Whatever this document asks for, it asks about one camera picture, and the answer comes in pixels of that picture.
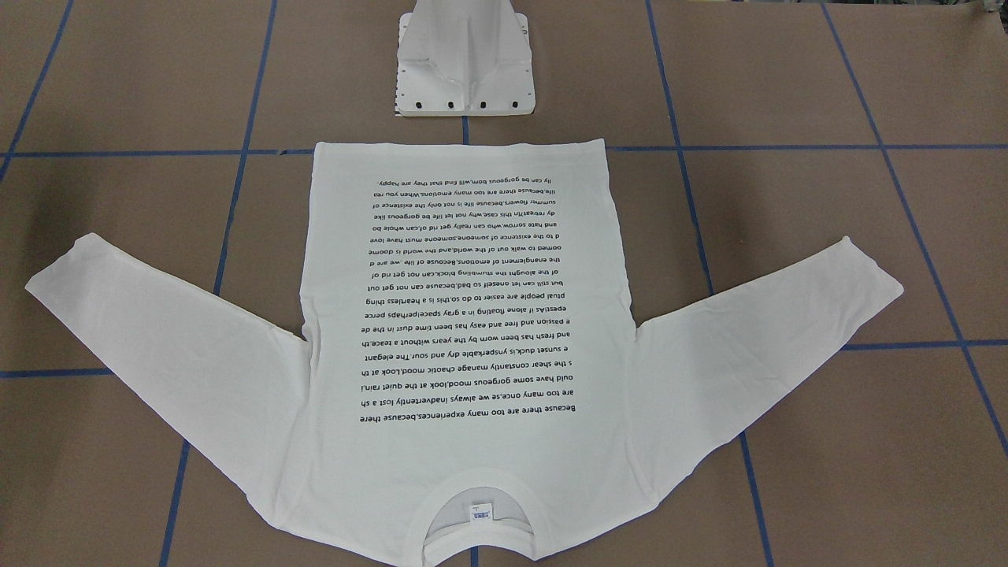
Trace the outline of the white long-sleeve printed shirt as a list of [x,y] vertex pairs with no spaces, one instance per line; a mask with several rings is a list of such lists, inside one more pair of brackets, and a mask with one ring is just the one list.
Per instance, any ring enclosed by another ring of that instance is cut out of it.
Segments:
[[654,511],[902,286],[843,238],[636,325],[602,140],[318,143],[295,336],[95,234],[28,293],[268,524],[399,566]]

